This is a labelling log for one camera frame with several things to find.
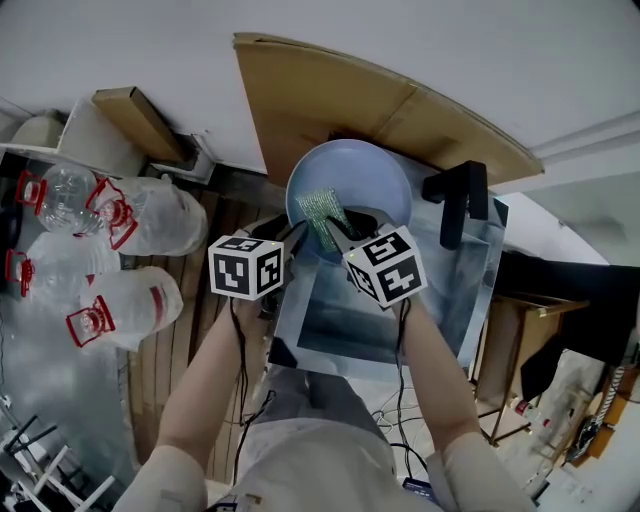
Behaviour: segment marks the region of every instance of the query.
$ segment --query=cardboard sheet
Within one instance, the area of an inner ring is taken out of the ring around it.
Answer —
[[[413,80],[354,57],[239,33],[234,47],[272,182],[333,134],[367,140],[440,169],[487,165],[489,184],[543,172],[527,149]]]
[[[153,105],[137,87],[102,89],[93,104],[145,155],[182,162],[186,155]]]

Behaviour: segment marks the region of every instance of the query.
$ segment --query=white cloth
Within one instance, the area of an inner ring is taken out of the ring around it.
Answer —
[[[391,447],[356,427],[326,420],[275,421],[252,427],[245,448],[238,485],[222,500],[238,503],[238,512],[442,510],[403,489],[392,473]],[[447,512],[535,510],[479,434],[453,441],[440,462],[430,465],[429,473]],[[201,512],[205,503],[202,468],[186,453],[160,447],[114,511]]]

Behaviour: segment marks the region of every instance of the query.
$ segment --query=large plastic jug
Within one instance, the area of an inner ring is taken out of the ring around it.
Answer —
[[[135,256],[184,256],[208,233],[204,208],[191,194],[156,178],[106,179],[89,201],[102,215],[111,247]]]
[[[49,301],[77,300],[95,275],[120,270],[120,255],[103,235],[41,233],[27,253],[7,251],[5,277],[20,293]]]
[[[178,285],[158,267],[98,275],[80,302],[84,308],[67,316],[79,347],[100,339],[136,351],[140,341],[175,321],[182,311]]]
[[[52,166],[42,178],[23,171],[16,200],[33,206],[47,231],[91,235],[101,229],[102,218],[85,204],[100,179],[89,169],[69,163]]]

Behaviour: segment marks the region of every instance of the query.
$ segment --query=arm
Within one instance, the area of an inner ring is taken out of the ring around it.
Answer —
[[[400,304],[394,311],[399,315]],[[420,411],[436,450],[444,451],[467,432],[480,433],[467,378],[417,296],[411,298],[402,343]]]
[[[257,318],[259,308],[259,301],[234,301],[247,353],[251,340],[262,339],[266,331],[267,323]],[[238,336],[227,301],[167,401],[156,446],[179,448],[206,469],[239,371]]]

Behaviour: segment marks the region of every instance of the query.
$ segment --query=gray pants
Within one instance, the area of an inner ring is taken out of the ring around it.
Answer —
[[[362,428],[386,440],[362,398],[344,377],[273,365],[262,384],[258,406],[269,390],[276,395],[256,418],[255,425],[291,418],[318,418]]]

